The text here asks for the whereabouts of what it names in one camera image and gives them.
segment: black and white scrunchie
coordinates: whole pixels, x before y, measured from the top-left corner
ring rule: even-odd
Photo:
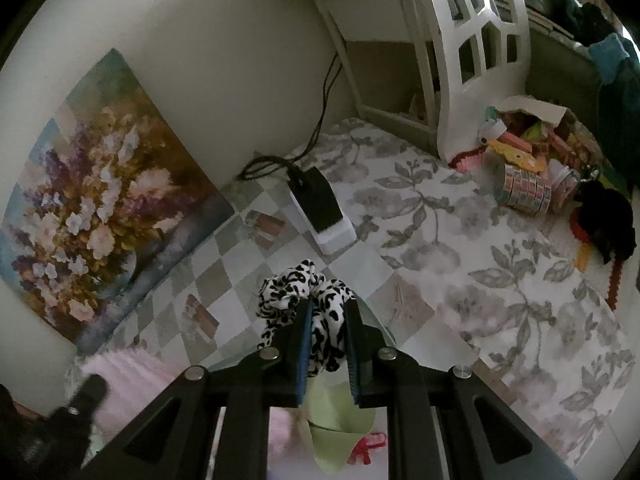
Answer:
[[[341,280],[328,280],[324,274],[316,273],[310,260],[264,280],[258,297],[258,316],[267,320],[267,328],[258,348],[269,346],[279,327],[293,323],[296,307],[304,298],[312,303],[308,376],[314,377],[323,369],[335,372],[345,357],[343,306],[347,300],[354,300],[355,295]]]

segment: floral painting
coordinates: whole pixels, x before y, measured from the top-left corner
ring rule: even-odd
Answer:
[[[0,232],[0,271],[93,352],[233,213],[111,50],[46,124]]]

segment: black power cord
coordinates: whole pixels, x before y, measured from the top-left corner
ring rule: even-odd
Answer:
[[[249,162],[244,168],[242,168],[242,171],[238,174],[238,180],[256,180],[258,178],[270,175],[271,173],[278,171],[280,168],[287,168],[287,170],[289,170],[289,176],[291,178],[295,178],[300,185],[303,185],[305,177],[302,173],[302,170],[300,170],[300,168],[296,166],[296,162],[307,156],[318,142],[320,130],[322,129],[322,123],[324,122],[324,115],[326,114],[326,107],[329,101],[331,88],[334,86],[335,80],[338,78],[340,72],[342,71],[342,64],[338,62],[338,65],[336,65],[335,63],[337,60],[338,54],[336,53],[331,60],[331,64],[329,65],[329,68],[327,69],[324,76],[324,81],[322,82],[322,113],[320,114],[318,123],[316,124],[316,127],[313,130],[313,133],[311,134],[311,137],[309,138],[305,149],[299,155],[296,155],[292,158],[284,158],[276,155],[256,156],[251,162]],[[331,72],[334,69],[334,66],[337,66],[337,69],[334,76],[331,78]]]

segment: washi tape roll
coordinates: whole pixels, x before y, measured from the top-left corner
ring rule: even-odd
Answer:
[[[545,193],[542,198],[542,205],[540,206],[540,213],[545,214],[551,204],[551,183],[545,180]]]
[[[518,203],[518,197],[520,195],[520,187],[522,186],[522,170],[520,168],[513,168],[513,188],[511,189],[511,195],[507,200],[507,205],[514,206]]]
[[[529,195],[529,175],[527,171],[523,171],[522,182],[520,183],[520,193],[518,195],[518,201],[514,206],[517,210],[525,213],[529,212],[526,207],[527,196]]]
[[[531,212],[533,214],[540,211],[542,200],[545,197],[545,179],[538,175],[536,176],[536,180],[536,197],[533,201],[533,206],[531,207]]]
[[[527,212],[533,210],[533,201],[536,199],[536,187],[538,186],[538,177],[533,173],[528,173],[529,177],[529,192],[527,193],[527,199],[525,200],[524,207]]]
[[[497,168],[494,197],[498,204],[505,205],[513,189],[513,170],[509,164],[500,164]]]

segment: pink crochet item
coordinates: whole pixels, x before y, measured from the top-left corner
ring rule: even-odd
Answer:
[[[449,163],[449,167],[460,173],[466,173],[473,168],[482,166],[482,154],[485,152],[486,146],[480,146],[469,152],[457,154]]]
[[[82,365],[82,372],[98,374],[107,381],[107,396],[95,414],[95,424],[102,431],[106,444],[171,384],[182,369],[163,363],[142,349],[135,349],[94,355]],[[224,409],[218,417],[213,455],[218,449],[223,418]],[[270,461],[286,451],[294,424],[294,416],[289,410],[271,408]]]

